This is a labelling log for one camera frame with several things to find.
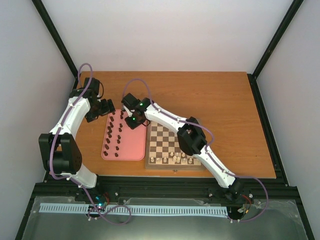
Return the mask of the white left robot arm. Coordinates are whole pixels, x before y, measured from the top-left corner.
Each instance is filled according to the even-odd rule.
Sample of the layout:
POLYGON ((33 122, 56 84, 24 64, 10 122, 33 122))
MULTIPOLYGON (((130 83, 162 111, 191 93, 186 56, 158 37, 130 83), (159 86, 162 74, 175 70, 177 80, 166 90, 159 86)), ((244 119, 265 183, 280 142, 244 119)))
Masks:
POLYGON ((84 87, 71 91, 58 123, 38 138, 44 169, 56 180, 72 180, 87 188, 86 195, 95 202, 103 198, 104 188, 96 184, 97 175, 83 164, 76 135, 83 120, 90 123, 116 111, 111 99, 100 96, 102 86, 98 79, 87 77, 84 87))

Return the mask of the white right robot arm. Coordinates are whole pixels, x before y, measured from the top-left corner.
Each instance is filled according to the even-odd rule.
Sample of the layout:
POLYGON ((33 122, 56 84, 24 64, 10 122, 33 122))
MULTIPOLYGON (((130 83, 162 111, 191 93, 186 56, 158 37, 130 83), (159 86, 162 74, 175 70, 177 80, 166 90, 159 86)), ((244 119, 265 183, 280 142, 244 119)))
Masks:
POLYGON ((125 122, 132 130, 146 121, 166 127, 177 135, 182 152, 198 159, 215 177, 219 186, 225 189, 227 200, 234 202, 240 197, 244 187, 242 181, 212 151, 204 133, 208 129, 200 125, 196 118, 175 115, 151 99, 139 100, 131 93, 124 95, 121 103, 128 114, 125 122))

